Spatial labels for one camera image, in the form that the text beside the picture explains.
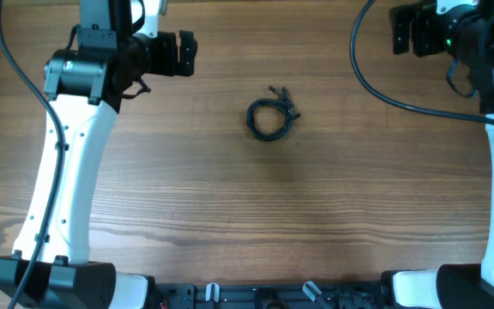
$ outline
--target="wooden table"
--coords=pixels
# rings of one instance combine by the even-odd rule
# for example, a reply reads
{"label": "wooden table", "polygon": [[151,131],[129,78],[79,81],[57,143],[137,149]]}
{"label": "wooden table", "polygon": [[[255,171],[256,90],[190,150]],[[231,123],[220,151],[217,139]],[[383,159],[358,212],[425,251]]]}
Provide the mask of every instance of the wooden table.
{"label": "wooden table", "polygon": [[[367,79],[421,106],[476,113],[445,82],[450,58],[395,56],[378,2],[358,39]],[[191,78],[146,76],[122,104],[99,172],[92,260],[157,282],[372,279],[383,270],[477,263],[490,217],[484,127],[403,112],[367,94],[348,43],[363,1],[172,3],[164,31],[195,31]],[[4,11],[9,47],[40,87],[79,21],[75,5]],[[258,142],[251,102],[287,86],[302,113]],[[261,112],[272,126],[280,117]],[[33,193],[45,114],[0,51],[0,255]],[[0,292],[0,308],[8,297]]]}

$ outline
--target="wooden tabletop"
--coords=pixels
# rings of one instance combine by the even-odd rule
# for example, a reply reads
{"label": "wooden tabletop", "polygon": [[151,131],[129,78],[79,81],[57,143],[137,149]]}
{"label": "wooden tabletop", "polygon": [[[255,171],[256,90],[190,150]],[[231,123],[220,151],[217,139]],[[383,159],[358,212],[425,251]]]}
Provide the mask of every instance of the wooden tabletop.
{"label": "wooden tabletop", "polygon": [[[416,115],[366,93],[348,57],[363,1],[172,3],[163,31],[193,30],[190,78],[146,76],[124,101],[91,214],[91,259],[157,282],[374,279],[384,270],[477,263],[490,220],[483,125]],[[447,55],[392,53],[377,2],[358,37],[375,88],[398,100],[477,113],[445,82]],[[79,21],[75,5],[4,11],[9,48],[35,83]],[[302,118],[258,142],[245,114],[286,86]],[[280,119],[261,111],[262,126]],[[45,112],[0,50],[0,255],[33,194]],[[9,301],[0,292],[0,308]]]}

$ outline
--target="brown wooden surface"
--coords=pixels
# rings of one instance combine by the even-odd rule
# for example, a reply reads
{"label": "brown wooden surface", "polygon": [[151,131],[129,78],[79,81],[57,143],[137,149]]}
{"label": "brown wooden surface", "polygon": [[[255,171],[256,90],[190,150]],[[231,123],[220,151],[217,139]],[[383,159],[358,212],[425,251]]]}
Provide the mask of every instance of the brown wooden surface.
{"label": "brown wooden surface", "polygon": [[[374,86],[400,100],[477,112],[444,81],[446,56],[391,51],[378,2],[358,40]],[[146,76],[125,101],[102,160],[92,260],[158,282],[303,282],[478,262],[490,215],[482,125],[403,112],[367,94],[348,60],[363,1],[174,3],[161,29],[191,29],[191,78]],[[76,6],[14,7],[4,30],[42,86]],[[282,141],[254,140],[249,104],[287,86],[302,118]],[[274,113],[261,122],[275,124]],[[45,114],[0,52],[0,255],[33,193]],[[0,293],[0,308],[9,299]]]}

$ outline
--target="wood grain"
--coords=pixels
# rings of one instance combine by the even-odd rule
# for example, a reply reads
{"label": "wood grain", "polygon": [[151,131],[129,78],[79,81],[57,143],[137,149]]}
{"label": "wood grain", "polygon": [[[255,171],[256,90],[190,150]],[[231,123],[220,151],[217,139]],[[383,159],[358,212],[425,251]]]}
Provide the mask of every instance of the wood grain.
{"label": "wood grain", "polygon": [[[478,111],[444,81],[449,58],[391,51],[377,3],[358,39],[386,94]],[[491,166],[483,126],[403,112],[367,94],[348,60],[362,3],[172,3],[164,31],[195,31],[191,78],[147,76],[125,101],[99,172],[92,260],[158,282],[375,278],[483,257]],[[38,86],[77,23],[76,6],[4,11],[9,47]],[[286,86],[303,114],[282,141],[254,140],[251,102]],[[280,116],[266,111],[267,129]],[[20,231],[41,156],[44,111],[0,52],[0,255]],[[8,299],[0,293],[0,307]]]}

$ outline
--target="coiled black cable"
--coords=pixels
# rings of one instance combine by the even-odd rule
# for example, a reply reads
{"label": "coiled black cable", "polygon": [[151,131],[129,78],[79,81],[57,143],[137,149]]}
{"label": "coiled black cable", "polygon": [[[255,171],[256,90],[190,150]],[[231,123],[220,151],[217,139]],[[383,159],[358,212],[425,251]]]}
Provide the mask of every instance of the coiled black cable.
{"label": "coiled black cable", "polygon": [[62,127],[62,124],[60,123],[60,119],[58,118],[57,113],[55,110],[52,108],[52,106],[49,104],[47,99],[41,94],[41,92],[33,85],[33,83],[27,78],[27,76],[24,74],[24,72],[21,70],[21,68],[18,66],[16,63],[15,59],[13,56],[11,56],[9,52],[9,48],[5,44],[5,39],[3,37],[3,30],[1,27],[1,14],[2,14],[2,8],[3,8],[3,0],[0,0],[0,45],[3,49],[3,53],[5,54],[5,57],[7,60],[9,60],[10,65],[13,67],[13,69],[16,71],[16,74],[26,83],[26,85],[32,90],[33,94],[38,98],[39,102],[43,105],[43,107],[47,110],[47,113],[49,114],[49,117],[52,120],[52,123],[54,123],[55,126],[55,131],[57,134],[57,145],[56,145],[56,151],[57,151],[57,162],[55,165],[55,172],[54,176],[52,179],[52,185],[51,185],[51,191],[49,193],[49,199],[47,201],[47,205],[45,207],[45,213],[43,214],[43,220],[41,221],[41,226],[39,228],[39,234],[35,244],[35,247],[33,249],[32,257],[30,258],[30,262],[28,263],[26,270],[24,272],[24,275],[22,276],[22,279],[20,283],[18,284],[18,287],[16,288],[15,295],[13,298],[10,300],[8,309],[13,309],[15,308],[16,304],[18,303],[18,300],[21,297],[22,292],[24,292],[24,289],[26,288],[27,282],[32,275],[33,272],[33,266],[35,265],[35,261],[37,261],[39,254],[41,253],[41,249],[43,248],[43,244],[45,243],[46,240],[46,235],[48,233],[48,228],[49,228],[49,220],[51,219],[51,213],[52,209],[55,204],[55,199],[57,196],[57,191],[58,191],[58,186],[60,185],[60,178],[61,178],[61,173],[64,167],[64,148],[66,144],[66,138],[64,136],[64,130]]}
{"label": "coiled black cable", "polygon": [[399,107],[399,108],[404,109],[404,110],[408,110],[410,112],[418,112],[418,113],[421,113],[424,115],[431,115],[431,116],[437,116],[437,117],[443,117],[443,118],[452,118],[452,119],[457,119],[457,120],[466,120],[466,121],[478,122],[481,124],[494,125],[494,119],[491,119],[491,118],[475,116],[475,115],[468,115],[468,114],[457,113],[457,112],[438,111],[438,110],[433,110],[430,108],[412,106],[409,104],[399,102],[398,100],[391,99],[388,96],[381,94],[376,89],[374,89],[364,79],[364,76],[361,74],[361,71],[359,70],[358,61],[356,60],[356,37],[358,36],[359,26],[361,25],[361,21],[364,19],[365,13],[367,13],[367,11],[371,7],[371,5],[373,5],[374,3],[375,3],[375,0],[368,0],[367,3],[365,4],[365,6],[361,9],[361,11],[359,12],[358,18],[356,19],[356,22],[353,25],[352,36],[350,38],[350,61],[352,62],[353,71],[356,74],[356,77],[358,78],[361,85],[367,91],[369,91],[370,94],[373,94],[379,100],[382,100],[383,102],[388,103],[392,106]]}
{"label": "coiled black cable", "polygon": [[[269,87],[270,91],[277,94],[280,98],[275,99],[260,99],[256,100],[249,106],[247,110],[247,125],[256,139],[263,142],[272,142],[281,139],[283,136],[289,133],[289,130],[292,127],[292,122],[300,117],[299,113],[295,114],[294,104],[291,102],[289,98],[289,92],[285,87],[281,89],[281,93],[277,91],[274,87]],[[255,126],[255,110],[260,106],[270,106],[280,111],[285,115],[285,123],[283,126],[278,129],[276,132],[271,134],[264,134],[260,132]]]}

